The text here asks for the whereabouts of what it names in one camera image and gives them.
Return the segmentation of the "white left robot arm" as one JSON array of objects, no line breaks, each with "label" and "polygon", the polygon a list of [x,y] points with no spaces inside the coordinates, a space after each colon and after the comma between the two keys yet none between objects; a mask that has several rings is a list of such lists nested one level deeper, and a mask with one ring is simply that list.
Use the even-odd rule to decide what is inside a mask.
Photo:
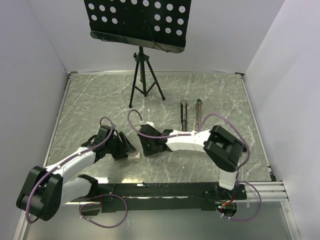
[{"label": "white left robot arm", "polygon": [[65,203],[84,197],[95,200],[99,195],[98,180],[86,174],[71,178],[84,168],[110,154],[113,160],[128,158],[136,148],[125,134],[102,125],[73,154],[47,167],[33,167],[17,197],[16,207],[43,221],[50,220]]}]

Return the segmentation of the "small staple box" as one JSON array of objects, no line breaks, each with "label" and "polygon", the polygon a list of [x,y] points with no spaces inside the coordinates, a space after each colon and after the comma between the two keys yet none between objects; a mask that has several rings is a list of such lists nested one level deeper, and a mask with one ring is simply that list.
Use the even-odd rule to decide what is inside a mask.
[{"label": "small staple box", "polygon": [[127,154],[128,159],[141,159],[141,154],[139,152],[130,152]]}]

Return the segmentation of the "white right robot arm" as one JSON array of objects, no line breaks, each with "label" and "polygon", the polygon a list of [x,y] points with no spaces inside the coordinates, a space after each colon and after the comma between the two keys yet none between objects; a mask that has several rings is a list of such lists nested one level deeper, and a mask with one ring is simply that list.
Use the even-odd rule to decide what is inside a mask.
[{"label": "white right robot arm", "polygon": [[218,193],[223,199],[230,199],[236,193],[236,177],[239,160],[247,147],[238,138],[219,125],[210,130],[178,131],[156,130],[144,124],[137,131],[144,156],[163,152],[194,151],[208,155],[219,168]]}]

